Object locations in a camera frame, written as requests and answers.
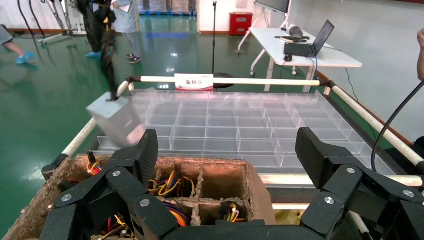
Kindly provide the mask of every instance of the monitor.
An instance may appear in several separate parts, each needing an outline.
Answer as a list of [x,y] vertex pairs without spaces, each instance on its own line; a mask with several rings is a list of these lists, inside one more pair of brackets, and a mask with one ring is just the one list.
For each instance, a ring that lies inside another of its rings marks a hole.
[[255,4],[265,8],[287,14],[289,12],[290,0],[256,0]]
[[321,51],[333,30],[334,25],[329,20],[327,20],[324,26],[321,28],[321,31],[319,31],[318,35],[316,36],[315,41],[313,41],[312,50],[315,55]]

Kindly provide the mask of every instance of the keyboard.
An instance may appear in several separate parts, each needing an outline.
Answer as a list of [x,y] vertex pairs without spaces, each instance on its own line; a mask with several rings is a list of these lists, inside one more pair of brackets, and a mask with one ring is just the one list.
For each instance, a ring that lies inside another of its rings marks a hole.
[[314,55],[311,45],[298,43],[287,43],[284,47],[284,53],[303,57]]

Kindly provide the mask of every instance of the person's arm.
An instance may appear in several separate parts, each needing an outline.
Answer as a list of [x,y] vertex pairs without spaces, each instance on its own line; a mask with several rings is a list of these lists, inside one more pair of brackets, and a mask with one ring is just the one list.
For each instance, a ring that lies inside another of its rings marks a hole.
[[421,47],[419,51],[418,63],[416,64],[416,71],[418,73],[418,79],[424,80],[424,28],[418,32],[418,43]]

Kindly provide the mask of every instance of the transparent grid tray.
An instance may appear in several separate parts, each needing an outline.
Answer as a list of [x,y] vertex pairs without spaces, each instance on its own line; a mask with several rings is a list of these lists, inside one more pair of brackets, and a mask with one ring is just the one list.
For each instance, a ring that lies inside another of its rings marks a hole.
[[[371,148],[319,93],[271,94],[133,90],[132,104],[156,129],[159,154],[243,159],[259,173],[305,173],[295,153],[300,127],[347,148],[371,167]],[[98,137],[100,152],[117,147]],[[380,159],[382,174],[393,171]]]

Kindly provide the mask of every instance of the white table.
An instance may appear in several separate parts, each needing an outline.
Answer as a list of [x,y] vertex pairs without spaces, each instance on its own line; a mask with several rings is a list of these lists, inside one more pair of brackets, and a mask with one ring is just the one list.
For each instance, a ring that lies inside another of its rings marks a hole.
[[[324,47],[321,49],[321,51],[316,56],[318,60],[315,57],[304,57],[304,56],[293,56],[292,61],[285,61],[284,57],[286,56],[284,54],[284,47],[287,43],[284,40],[281,40],[280,38],[275,37],[282,37],[282,36],[289,36],[285,31],[282,31],[279,28],[256,28],[251,27],[250,32],[252,35],[257,39],[257,41],[260,43],[260,45],[263,47],[262,52],[257,56],[256,60],[253,62],[250,72],[252,75],[255,74],[255,65],[258,63],[258,61],[262,58],[264,53],[266,52],[270,56],[269,60],[269,67],[268,67],[268,73],[266,75],[267,79],[272,79],[273,77],[273,71],[274,71],[274,64],[277,64],[279,66],[296,66],[296,67],[309,67],[309,70],[306,75],[307,80],[311,80],[314,75],[315,71],[318,68],[323,67],[334,67],[334,68],[360,68],[362,67],[362,63],[359,61],[353,59],[352,57],[346,55],[345,53],[335,50],[334,47],[325,44]],[[310,37],[310,40],[308,40],[305,44],[312,44],[315,41],[315,37],[311,34],[303,31],[303,35],[305,37]],[[309,86],[305,86],[303,88],[304,92],[309,91]],[[270,91],[270,85],[265,86],[265,92]]]

